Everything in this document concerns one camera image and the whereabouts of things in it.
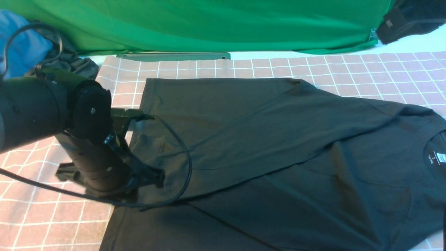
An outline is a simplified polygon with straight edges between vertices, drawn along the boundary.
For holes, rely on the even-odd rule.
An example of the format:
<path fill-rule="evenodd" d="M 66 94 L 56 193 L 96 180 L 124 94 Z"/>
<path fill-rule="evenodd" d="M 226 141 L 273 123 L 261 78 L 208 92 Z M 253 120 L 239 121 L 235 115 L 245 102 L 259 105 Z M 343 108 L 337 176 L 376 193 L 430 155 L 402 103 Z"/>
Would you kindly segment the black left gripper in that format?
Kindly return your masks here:
<path fill-rule="evenodd" d="M 59 164 L 56 178 L 83 186 L 89 195 L 114 197 L 132 193 L 139 187 L 164 187 L 163 170 L 147 164 L 139 164 L 134 170 L 125 162 L 129 147 L 114 131 L 98 143 L 69 133 L 56 135 L 56 139 L 71 158 L 71 162 Z"/>

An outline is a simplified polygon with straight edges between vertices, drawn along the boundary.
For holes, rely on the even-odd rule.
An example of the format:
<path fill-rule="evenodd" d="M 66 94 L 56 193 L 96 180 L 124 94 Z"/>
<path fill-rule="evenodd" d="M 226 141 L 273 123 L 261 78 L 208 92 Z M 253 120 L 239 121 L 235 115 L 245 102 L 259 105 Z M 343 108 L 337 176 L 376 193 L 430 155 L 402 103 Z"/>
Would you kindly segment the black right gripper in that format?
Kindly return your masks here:
<path fill-rule="evenodd" d="M 376 35 L 387 45 L 407 36 L 428 34 L 445 22 L 444 0 L 396 0 L 384 15 Z"/>

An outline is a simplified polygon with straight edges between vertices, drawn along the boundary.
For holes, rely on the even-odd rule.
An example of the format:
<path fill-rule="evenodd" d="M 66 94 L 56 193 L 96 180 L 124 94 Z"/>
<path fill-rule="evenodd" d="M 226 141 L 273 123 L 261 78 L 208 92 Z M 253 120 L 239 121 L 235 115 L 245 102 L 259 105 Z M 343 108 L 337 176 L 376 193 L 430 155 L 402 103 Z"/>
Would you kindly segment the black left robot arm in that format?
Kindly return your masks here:
<path fill-rule="evenodd" d="M 165 174 L 130 151 L 132 121 L 153 119 L 138 109 L 112 108 L 112 95 L 93 79 L 49 70 L 1 80 L 1 153 L 55 136 L 71 158 L 56 176 L 96 197 L 163 186 Z"/>

